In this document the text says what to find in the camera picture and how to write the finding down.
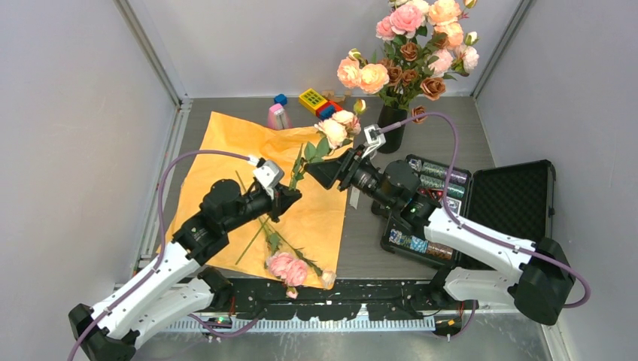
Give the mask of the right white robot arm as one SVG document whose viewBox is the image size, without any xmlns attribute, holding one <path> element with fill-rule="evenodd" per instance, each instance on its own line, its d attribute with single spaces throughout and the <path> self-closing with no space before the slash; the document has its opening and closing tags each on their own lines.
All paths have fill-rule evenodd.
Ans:
<svg viewBox="0 0 638 361">
<path fill-rule="evenodd" d="M 450 308 L 456 301 L 476 300 L 513 305 L 529 319 L 556 324 L 576 281 L 558 242 L 516 238 L 453 214 L 447 199 L 436 200 L 418 188 L 421 180 L 405 160 L 379 171 L 359 146 L 335 159 L 313 162 L 305 170 L 325 189 L 353 187 L 389 212 L 407 233 L 459 251 L 487 266 L 468 270 L 454 265 L 434 283 L 430 301 Z"/>
</svg>

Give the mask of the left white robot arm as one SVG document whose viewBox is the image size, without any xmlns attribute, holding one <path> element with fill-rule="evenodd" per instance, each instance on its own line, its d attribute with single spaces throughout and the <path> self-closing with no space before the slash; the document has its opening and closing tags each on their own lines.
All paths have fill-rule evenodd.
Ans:
<svg viewBox="0 0 638 361">
<path fill-rule="evenodd" d="M 278 220 L 302 197 L 281 183 L 284 173 L 273 161 L 255 165 L 247 191 L 231 179 L 215 182 L 199 211 L 150 264 L 103 301 L 69 312 L 74 337 L 89 359 L 131 360 L 155 334 L 188 314 L 229 305 L 229 281 L 205 264 L 229 244 L 231 231 L 261 216 Z"/>
</svg>

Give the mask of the peach peony flower stem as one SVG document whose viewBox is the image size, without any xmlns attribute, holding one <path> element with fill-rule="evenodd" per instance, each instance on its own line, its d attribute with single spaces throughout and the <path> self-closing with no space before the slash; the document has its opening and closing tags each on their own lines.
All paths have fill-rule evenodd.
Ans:
<svg viewBox="0 0 638 361">
<path fill-rule="evenodd" d="M 382 64 L 367 62 L 356 48 L 348 51 L 337 68 L 337 78 L 348 89 L 358 88 L 374 95 L 390 83 L 387 68 Z"/>
</svg>

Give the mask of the orange yellow wrapping paper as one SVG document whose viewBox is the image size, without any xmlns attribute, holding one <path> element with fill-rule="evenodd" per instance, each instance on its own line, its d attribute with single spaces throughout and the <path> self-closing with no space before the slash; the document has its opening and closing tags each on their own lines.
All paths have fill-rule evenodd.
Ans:
<svg viewBox="0 0 638 361">
<path fill-rule="evenodd" d="M 271 159 L 285 172 L 283 183 L 290 181 L 290 172 L 301 146 L 317 144 L 321 139 L 312 127 L 275 131 L 240 118 L 213 112 L 201 144 L 203 150 L 223 150 L 241 155 Z M 228 156 L 198 155 L 184 178 L 178 207 L 165 232 L 168 240 L 198 210 L 203 196 L 220 179 L 234 179 L 249 185 L 253 166 Z M 347 192 L 336 188 L 325 190 L 306 175 L 298 184 L 302 198 L 295 202 L 275 223 L 284 238 L 283 250 L 295 247 L 323 270 L 335 271 L 344 228 Z M 264 262 L 268 247 L 260 222 L 252 221 L 229 234 L 229 245 L 208 264 L 247 275 L 270 278 Z"/>
</svg>

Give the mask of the cream peony flower stem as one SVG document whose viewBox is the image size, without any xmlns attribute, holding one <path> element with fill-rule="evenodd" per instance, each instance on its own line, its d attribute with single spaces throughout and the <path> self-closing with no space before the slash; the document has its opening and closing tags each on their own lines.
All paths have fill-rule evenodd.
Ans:
<svg viewBox="0 0 638 361">
<path fill-rule="evenodd" d="M 305 165 L 323 161 L 336 150 L 351 144 L 362 130 L 360 116 L 366 110 L 366 101 L 357 99 L 352 111 L 335 111 L 325 120 L 320 120 L 316 123 L 314 128 L 319 134 L 320 140 L 316 143 L 309 141 L 300 147 L 293 164 L 288 187 L 293 190 L 296 189 L 297 183 L 305 177 L 305 170 L 303 169 Z"/>
</svg>

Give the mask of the cream printed ribbon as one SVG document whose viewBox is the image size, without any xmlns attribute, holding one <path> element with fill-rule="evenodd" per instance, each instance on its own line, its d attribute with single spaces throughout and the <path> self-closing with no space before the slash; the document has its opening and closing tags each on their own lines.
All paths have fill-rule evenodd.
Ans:
<svg viewBox="0 0 638 361">
<path fill-rule="evenodd" d="M 350 196 L 348 200 L 348 204 L 353 208 L 357 209 L 360 198 L 360 191 L 357 188 L 352 187 L 350 191 Z"/>
</svg>

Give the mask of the orange flower bouquet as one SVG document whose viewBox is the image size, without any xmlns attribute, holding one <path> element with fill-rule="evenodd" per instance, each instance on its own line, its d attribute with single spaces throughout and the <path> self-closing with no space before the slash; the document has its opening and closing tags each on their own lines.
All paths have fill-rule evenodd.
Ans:
<svg viewBox="0 0 638 361">
<path fill-rule="evenodd" d="M 302 198 L 279 222 L 261 216 L 232 234 L 223 262 L 233 271 L 282 282 L 292 299 L 299 287 L 333 288 L 347 198 L 309 178 L 300 191 Z"/>
</svg>

